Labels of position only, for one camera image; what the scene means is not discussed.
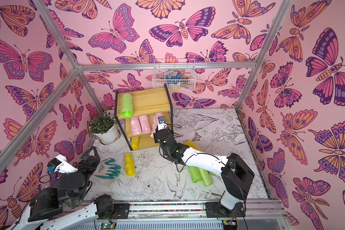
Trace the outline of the pink bag roll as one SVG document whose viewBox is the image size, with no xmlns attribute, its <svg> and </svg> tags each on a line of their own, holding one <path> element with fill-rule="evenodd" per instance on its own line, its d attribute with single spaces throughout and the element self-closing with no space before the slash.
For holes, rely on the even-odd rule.
<svg viewBox="0 0 345 230">
<path fill-rule="evenodd" d="M 130 119 L 130 127 L 133 135 L 139 135 L 142 132 L 138 117 L 132 117 Z"/>
<path fill-rule="evenodd" d="M 147 115 L 139 116 L 141 130 L 144 134 L 150 133 L 150 123 Z"/>
<path fill-rule="evenodd" d="M 152 126 L 151 126 L 151 130 L 152 130 L 152 133 L 151 133 L 151 138 L 154 138 L 154 133 L 156 132 L 156 128 L 158 126 L 158 117 L 163 117 L 163 113 L 159 112 L 159 113 L 156 113 L 153 118 L 152 118 Z"/>
</svg>

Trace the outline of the green bag roll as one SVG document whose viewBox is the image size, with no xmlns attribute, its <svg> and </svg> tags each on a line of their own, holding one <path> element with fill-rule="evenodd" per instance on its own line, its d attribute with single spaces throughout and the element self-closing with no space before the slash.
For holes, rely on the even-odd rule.
<svg viewBox="0 0 345 230">
<path fill-rule="evenodd" d="M 122 95 L 121 115 L 125 118 L 133 116 L 133 97 L 132 94 L 126 93 Z"/>
</svg>

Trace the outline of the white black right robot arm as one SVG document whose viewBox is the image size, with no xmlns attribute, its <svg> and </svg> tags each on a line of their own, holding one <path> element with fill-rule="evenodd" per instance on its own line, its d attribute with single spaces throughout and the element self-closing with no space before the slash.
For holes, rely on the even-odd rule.
<svg viewBox="0 0 345 230">
<path fill-rule="evenodd" d="M 222 179 L 225 189 L 217 212 L 232 214 L 240 201 L 246 201 L 255 174 L 238 154 L 216 156 L 179 143 L 166 124 L 158 125 L 153 136 L 155 142 L 159 143 L 162 156 L 176 166 L 194 166 Z"/>
</svg>

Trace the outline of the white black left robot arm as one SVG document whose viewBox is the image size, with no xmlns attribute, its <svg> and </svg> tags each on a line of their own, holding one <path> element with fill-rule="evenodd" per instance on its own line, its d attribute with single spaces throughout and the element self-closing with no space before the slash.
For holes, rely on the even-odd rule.
<svg viewBox="0 0 345 230">
<path fill-rule="evenodd" d="M 63 207 L 77 208 L 83 203 L 92 186 L 90 180 L 100 163 L 96 147 L 91 147 L 82 156 L 76 167 L 58 155 L 48 162 L 48 171 L 60 173 L 54 186 L 47 187 L 30 199 L 24 213 L 4 230 L 66 230 L 95 219 L 127 219 L 129 203 L 115 204 L 110 195 L 101 195 L 88 206 L 61 216 Z"/>
</svg>

